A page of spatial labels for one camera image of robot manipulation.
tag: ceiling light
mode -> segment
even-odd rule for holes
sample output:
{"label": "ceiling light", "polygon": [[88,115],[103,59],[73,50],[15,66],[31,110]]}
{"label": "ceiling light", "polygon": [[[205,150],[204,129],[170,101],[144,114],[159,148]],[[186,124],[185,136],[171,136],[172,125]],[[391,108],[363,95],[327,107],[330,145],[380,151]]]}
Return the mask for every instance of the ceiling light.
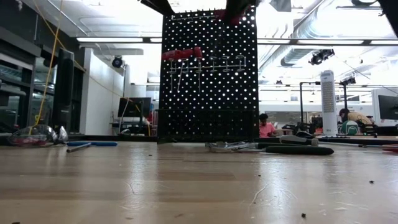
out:
{"label": "ceiling light", "polygon": [[150,41],[152,43],[162,43],[162,38],[151,38]]}
{"label": "ceiling light", "polygon": [[152,86],[159,86],[160,83],[131,83],[131,85],[152,85]]}
{"label": "ceiling light", "polygon": [[363,40],[298,40],[298,44],[311,44],[311,45],[359,45]]}
{"label": "ceiling light", "polygon": [[288,44],[290,40],[281,40],[281,39],[257,39],[257,44]]}
{"label": "ceiling light", "polygon": [[131,42],[142,42],[140,37],[78,37],[79,42],[88,43],[131,43]]}
{"label": "ceiling light", "polygon": [[371,45],[398,45],[398,40],[372,40]]}

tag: white wall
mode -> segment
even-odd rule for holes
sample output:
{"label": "white wall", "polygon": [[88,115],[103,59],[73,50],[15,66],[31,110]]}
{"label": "white wall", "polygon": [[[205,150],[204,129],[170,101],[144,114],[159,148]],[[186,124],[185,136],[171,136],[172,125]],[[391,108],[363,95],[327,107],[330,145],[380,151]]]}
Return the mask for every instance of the white wall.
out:
{"label": "white wall", "polygon": [[87,135],[113,134],[110,122],[113,116],[118,116],[118,95],[123,95],[124,78],[96,57],[92,49],[86,49],[84,67],[80,132]]}
{"label": "white wall", "polygon": [[131,83],[146,83],[148,70],[152,67],[147,55],[128,55],[123,57],[128,64],[126,67],[126,89],[125,97],[146,97],[147,87],[145,85],[131,85]]}
{"label": "white wall", "polygon": [[[390,88],[390,90],[398,92],[398,88]],[[382,120],[380,118],[379,95],[397,96],[395,93],[393,93],[390,90],[387,90],[385,88],[378,88],[378,89],[372,90],[374,122],[378,126],[395,126],[396,124],[398,124],[398,121],[389,120],[389,119]]]}

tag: black pole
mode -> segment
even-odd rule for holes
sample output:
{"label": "black pole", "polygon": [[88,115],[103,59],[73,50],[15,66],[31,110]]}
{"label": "black pole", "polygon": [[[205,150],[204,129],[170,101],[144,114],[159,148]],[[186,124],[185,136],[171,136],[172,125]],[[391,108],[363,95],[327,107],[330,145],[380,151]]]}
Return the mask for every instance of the black pole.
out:
{"label": "black pole", "polygon": [[139,110],[140,110],[140,115],[139,115],[138,133],[140,134],[142,131],[142,118],[144,117],[144,102],[143,101],[139,102]]}
{"label": "black pole", "polygon": [[303,109],[303,83],[300,83],[300,110],[301,110],[301,123],[304,123],[304,109]]}
{"label": "black pole", "polygon": [[343,89],[344,89],[344,109],[348,109],[347,105],[347,86],[343,84]]}
{"label": "black pole", "polygon": [[91,146],[91,143],[83,144],[81,146],[74,147],[73,149],[67,149],[67,153],[76,152],[76,151],[79,151],[81,149],[85,149],[85,148],[90,147],[90,146]]}

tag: black pegboard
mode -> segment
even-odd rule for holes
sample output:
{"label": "black pegboard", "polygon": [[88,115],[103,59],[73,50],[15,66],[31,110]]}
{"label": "black pegboard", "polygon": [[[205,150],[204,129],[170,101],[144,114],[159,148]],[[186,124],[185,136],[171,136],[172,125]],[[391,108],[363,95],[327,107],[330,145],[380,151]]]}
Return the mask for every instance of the black pegboard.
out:
{"label": "black pegboard", "polygon": [[[159,137],[166,136],[258,136],[258,70],[256,8],[250,8],[238,26],[225,26],[214,11],[185,12],[164,17],[162,53],[201,47],[203,58],[191,56],[184,61],[187,73],[181,76],[182,62],[171,81],[170,64],[162,61],[160,69]],[[229,65],[239,65],[236,56],[246,57],[244,71],[211,67],[225,66],[222,56],[230,56]]]}

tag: ceiling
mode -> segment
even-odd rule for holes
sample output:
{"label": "ceiling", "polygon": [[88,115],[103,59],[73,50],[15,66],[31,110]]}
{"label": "ceiling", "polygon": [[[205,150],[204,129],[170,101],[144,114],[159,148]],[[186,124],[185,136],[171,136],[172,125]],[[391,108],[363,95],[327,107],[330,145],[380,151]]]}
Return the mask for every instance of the ceiling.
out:
{"label": "ceiling", "polygon": [[[60,0],[23,0],[57,24]],[[266,38],[386,38],[396,39],[378,3],[363,9],[351,0],[291,0],[291,12],[278,11],[265,0],[257,9],[257,35]],[[226,0],[169,0],[175,12],[197,9],[222,9]],[[71,37],[161,37],[162,16],[136,0],[64,0],[61,29]],[[150,77],[159,76],[160,45],[96,44],[95,54],[109,63],[114,55],[148,55],[159,61],[151,66]],[[320,70],[331,67],[337,78],[356,76],[358,83],[382,83],[395,68],[396,47],[335,47],[336,56],[326,65],[308,63],[316,47],[259,45],[259,81],[273,84],[276,80],[293,84],[316,80]],[[364,75],[355,72],[358,68]]]}

